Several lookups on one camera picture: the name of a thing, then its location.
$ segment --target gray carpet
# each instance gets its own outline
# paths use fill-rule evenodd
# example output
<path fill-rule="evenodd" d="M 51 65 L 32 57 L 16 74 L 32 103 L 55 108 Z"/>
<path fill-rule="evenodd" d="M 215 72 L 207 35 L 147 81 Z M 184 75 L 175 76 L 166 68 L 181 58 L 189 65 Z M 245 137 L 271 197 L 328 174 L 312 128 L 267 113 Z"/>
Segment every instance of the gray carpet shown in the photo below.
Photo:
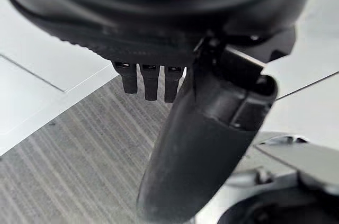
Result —
<path fill-rule="evenodd" d="M 169 110 L 118 77 L 56 117 L 1 157 L 0 223 L 141 223 L 138 187 Z"/>

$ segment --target gray floor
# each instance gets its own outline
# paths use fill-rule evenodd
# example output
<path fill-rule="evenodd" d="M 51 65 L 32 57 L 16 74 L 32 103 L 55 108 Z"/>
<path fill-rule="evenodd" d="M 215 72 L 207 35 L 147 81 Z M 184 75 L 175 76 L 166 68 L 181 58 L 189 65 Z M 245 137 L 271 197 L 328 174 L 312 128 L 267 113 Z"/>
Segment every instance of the gray floor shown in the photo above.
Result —
<path fill-rule="evenodd" d="M 115 78 L 3 155 L 0 223 L 140 223 L 138 186 L 170 105 L 139 86 L 127 95 Z"/>

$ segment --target striped carpet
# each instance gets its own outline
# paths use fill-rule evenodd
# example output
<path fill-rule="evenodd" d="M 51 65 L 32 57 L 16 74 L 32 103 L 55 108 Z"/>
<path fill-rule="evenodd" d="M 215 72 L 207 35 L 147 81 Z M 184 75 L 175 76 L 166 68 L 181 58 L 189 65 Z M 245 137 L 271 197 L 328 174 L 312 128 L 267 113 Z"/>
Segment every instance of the striped carpet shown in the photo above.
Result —
<path fill-rule="evenodd" d="M 120 77 L 84 98 L 1 157 L 0 223 L 141 223 L 138 186 L 169 110 Z"/>

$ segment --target white surface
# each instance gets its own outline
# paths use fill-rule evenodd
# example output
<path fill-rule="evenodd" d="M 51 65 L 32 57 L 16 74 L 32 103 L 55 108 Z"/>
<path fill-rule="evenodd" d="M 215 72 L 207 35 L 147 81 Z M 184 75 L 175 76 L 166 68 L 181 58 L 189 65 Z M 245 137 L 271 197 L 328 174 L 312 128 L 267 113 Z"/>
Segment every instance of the white surface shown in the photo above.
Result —
<path fill-rule="evenodd" d="M 36 97 L 31 98 L 31 102 L 27 100 L 23 101 L 16 101 L 16 100 L 8 100 L 9 104 L 11 104 L 10 109 L 6 106 L 8 104 L 2 104 L 1 107 L 1 113 L 0 113 L 0 119 L 3 121 L 4 119 L 7 119 L 5 115 L 2 115 L 3 108 L 5 109 L 5 112 L 10 112 L 13 110 L 13 107 L 20 111 L 18 115 L 21 115 L 22 110 L 25 110 L 25 108 L 29 105 L 33 105 L 33 108 L 31 109 L 31 113 L 26 111 L 26 114 L 28 118 L 24 120 L 22 123 L 20 123 L 18 126 L 16 126 L 14 129 L 12 129 L 9 133 L 5 135 L 0 135 L 0 156 L 10 150 L 12 147 L 14 147 L 16 144 L 20 143 L 23 139 L 28 137 L 30 134 L 41 128 L 43 125 L 48 123 L 50 120 L 76 104 L 78 101 L 82 100 L 87 95 L 91 94 L 93 91 L 104 85 L 106 82 L 110 81 L 112 78 L 116 76 L 116 72 L 113 70 L 113 66 L 108 65 L 104 69 L 98 71 L 96 74 L 73 88 L 71 91 L 67 93 L 56 93 L 55 97 L 51 93 L 46 93 L 45 91 L 42 91 L 41 89 L 45 88 L 46 85 L 42 85 L 38 87 L 37 89 L 37 95 Z M 22 96 L 25 96 L 25 94 L 33 95 L 35 87 L 37 86 L 34 81 L 33 88 L 30 87 L 29 84 L 24 84 L 22 81 L 17 83 L 17 87 L 14 92 L 18 93 L 18 96 L 22 94 Z"/>
<path fill-rule="evenodd" d="M 63 91 L 68 91 L 110 62 L 62 42 L 25 19 L 8 0 L 0 0 L 0 53 Z"/>
<path fill-rule="evenodd" d="M 62 96 L 62 92 L 2 57 L 0 57 L 0 86 L 0 134 L 8 134 Z"/>
<path fill-rule="evenodd" d="M 264 71 L 278 80 L 279 96 L 339 70 L 338 11 L 338 0 L 308 0 L 292 54 L 269 63 Z"/>
<path fill-rule="evenodd" d="M 261 130 L 296 133 L 339 150 L 339 74 L 278 100 Z"/>

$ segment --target black rubber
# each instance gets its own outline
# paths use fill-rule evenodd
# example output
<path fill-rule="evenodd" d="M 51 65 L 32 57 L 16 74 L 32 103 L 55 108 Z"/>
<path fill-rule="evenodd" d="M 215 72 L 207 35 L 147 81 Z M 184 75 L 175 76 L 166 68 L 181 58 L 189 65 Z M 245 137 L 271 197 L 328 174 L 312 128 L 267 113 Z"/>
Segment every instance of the black rubber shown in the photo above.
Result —
<path fill-rule="evenodd" d="M 232 173 L 275 100 L 190 69 L 153 150 L 137 211 L 149 223 L 192 218 Z"/>

